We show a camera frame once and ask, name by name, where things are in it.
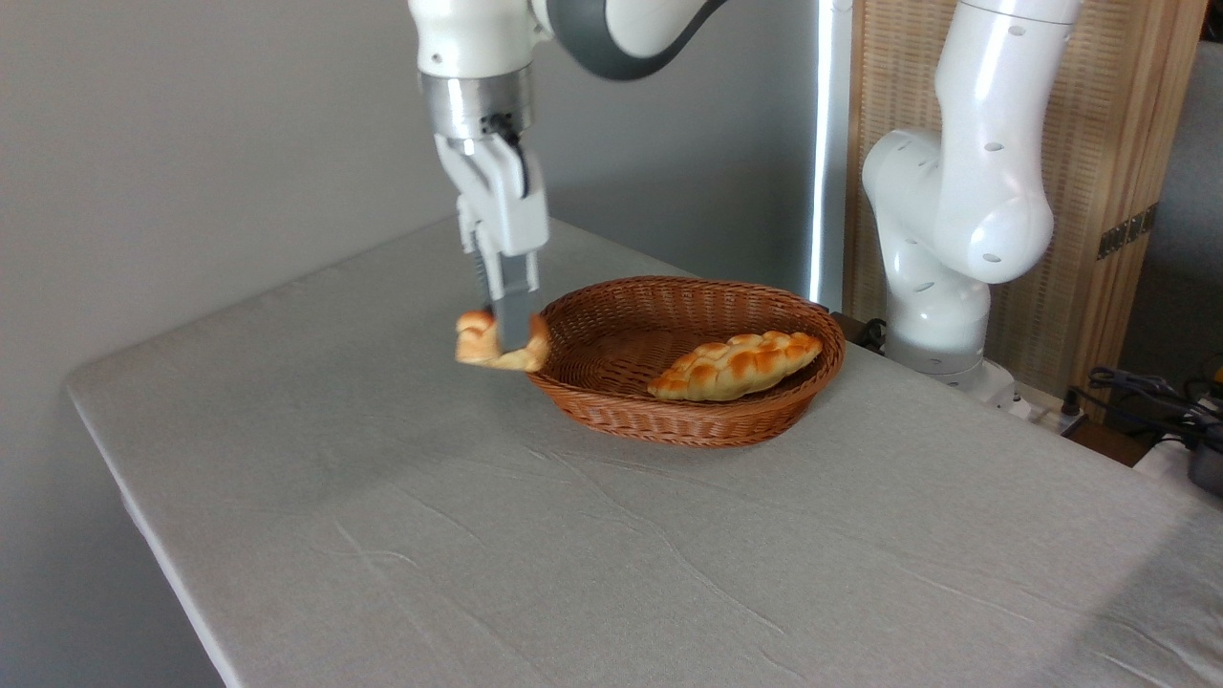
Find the wooden panel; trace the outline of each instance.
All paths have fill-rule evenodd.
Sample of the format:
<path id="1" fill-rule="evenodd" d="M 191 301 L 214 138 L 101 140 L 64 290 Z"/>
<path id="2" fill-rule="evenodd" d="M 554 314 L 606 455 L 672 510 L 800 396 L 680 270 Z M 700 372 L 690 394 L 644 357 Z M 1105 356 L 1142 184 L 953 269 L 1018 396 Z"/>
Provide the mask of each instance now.
<path id="1" fill-rule="evenodd" d="M 856 4 L 850 169 L 900 126 L 938 128 L 934 70 L 955 0 Z M 1206 0 L 1087 0 L 1049 98 L 1044 188 L 1057 218 L 1042 260 L 993 288 L 986 354 L 1060 396 L 1119 358 L 1146 240 L 1096 259 L 1101 235 L 1158 199 Z M 874 218 L 848 199 L 845 310 L 884 317 Z"/>

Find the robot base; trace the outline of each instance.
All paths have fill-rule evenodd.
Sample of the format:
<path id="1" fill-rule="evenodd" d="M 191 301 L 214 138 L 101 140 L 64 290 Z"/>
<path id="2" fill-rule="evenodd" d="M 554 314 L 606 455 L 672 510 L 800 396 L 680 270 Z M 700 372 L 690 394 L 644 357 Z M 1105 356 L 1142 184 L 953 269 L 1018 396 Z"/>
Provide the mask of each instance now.
<path id="1" fill-rule="evenodd" d="M 1007 412 L 1024 420 L 1030 420 L 1032 406 L 1019 396 L 1015 379 L 993 362 L 981 363 L 964 373 L 950 375 L 931 375 L 948 387 L 954 387 L 981 404 Z"/>

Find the white wall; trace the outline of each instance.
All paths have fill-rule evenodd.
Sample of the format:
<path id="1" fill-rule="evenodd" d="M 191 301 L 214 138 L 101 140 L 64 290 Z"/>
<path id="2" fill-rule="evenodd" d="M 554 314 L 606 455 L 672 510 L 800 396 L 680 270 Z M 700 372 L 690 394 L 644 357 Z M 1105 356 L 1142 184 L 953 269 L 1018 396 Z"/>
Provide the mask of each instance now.
<path id="1" fill-rule="evenodd" d="M 804 287 L 812 23 L 730 2 L 638 84 L 542 50 L 555 214 Z M 61 384 L 450 214 L 413 42 L 402 0 L 0 0 L 0 686 L 218 683 Z"/>

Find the electrical cable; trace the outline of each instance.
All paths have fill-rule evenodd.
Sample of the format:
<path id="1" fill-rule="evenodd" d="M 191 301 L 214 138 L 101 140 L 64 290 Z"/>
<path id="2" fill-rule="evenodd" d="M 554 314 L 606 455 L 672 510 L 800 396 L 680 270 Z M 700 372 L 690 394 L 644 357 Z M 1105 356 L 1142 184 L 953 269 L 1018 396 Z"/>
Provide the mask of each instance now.
<path id="1" fill-rule="evenodd" d="M 1202 362 L 1202 367 L 1212 362 L 1218 356 L 1212 356 Z M 1177 439 L 1186 447 L 1194 448 L 1205 445 L 1214 451 L 1223 451 L 1223 417 L 1219 411 L 1213 409 L 1189 397 L 1181 396 L 1166 380 L 1153 375 L 1134 375 L 1131 373 L 1108 367 L 1097 367 L 1087 376 L 1087 387 L 1091 390 L 1112 390 L 1120 393 L 1115 403 L 1106 402 L 1092 396 L 1081 387 L 1070 387 L 1069 395 L 1075 395 L 1092 404 L 1107 409 L 1117 417 L 1129 423 L 1137 424 L 1139 430 L 1126 435 L 1137 437 L 1146 434 L 1163 435 L 1162 440 L 1156 440 L 1152 446 Z M 1125 404 L 1132 401 L 1144 401 L 1164 412 L 1175 415 L 1168 418 L 1151 418 Z"/>

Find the black cable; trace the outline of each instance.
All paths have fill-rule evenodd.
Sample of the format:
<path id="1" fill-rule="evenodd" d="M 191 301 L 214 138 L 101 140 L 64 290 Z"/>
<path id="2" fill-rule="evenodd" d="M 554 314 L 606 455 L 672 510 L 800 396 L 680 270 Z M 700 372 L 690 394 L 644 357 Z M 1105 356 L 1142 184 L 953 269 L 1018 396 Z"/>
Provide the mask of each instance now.
<path id="1" fill-rule="evenodd" d="M 854 343 L 857 343 L 859 347 L 882 349 L 887 326 L 888 323 L 883 318 L 866 320 L 862 332 L 857 335 Z"/>
<path id="2" fill-rule="evenodd" d="M 1183 441 L 1192 440 L 1194 446 L 1197 446 L 1199 444 L 1205 444 L 1207 447 L 1214 450 L 1216 452 L 1223 451 L 1223 448 L 1221 448 L 1223 447 L 1223 437 L 1221 437 L 1221 434 L 1211 431 L 1211 429 L 1221 425 L 1218 422 L 1208 423 L 1205 426 L 1199 426 L 1196 424 L 1192 424 L 1189 428 L 1186 428 L 1185 425 L 1172 425 L 1155 419 L 1135 415 L 1128 409 L 1123 409 L 1115 404 L 1110 404 L 1108 402 L 1104 402 L 1103 400 L 1097 400 L 1096 397 L 1092 397 L 1091 395 L 1087 393 L 1086 390 L 1082 390 L 1081 387 L 1071 387 L 1070 390 L 1077 393 L 1082 400 L 1086 400 L 1092 404 L 1096 404 L 1103 409 L 1113 412 L 1125 418 L 1126 420 L 1146 425 L 1156 430 L 1161 430 L 1163 431 L 1164 435 L 1174 435 L 1177 437 L 1180 437 Z M 1205 428 L 1206 433 L 1191 430 L 1190 428 Z"/>

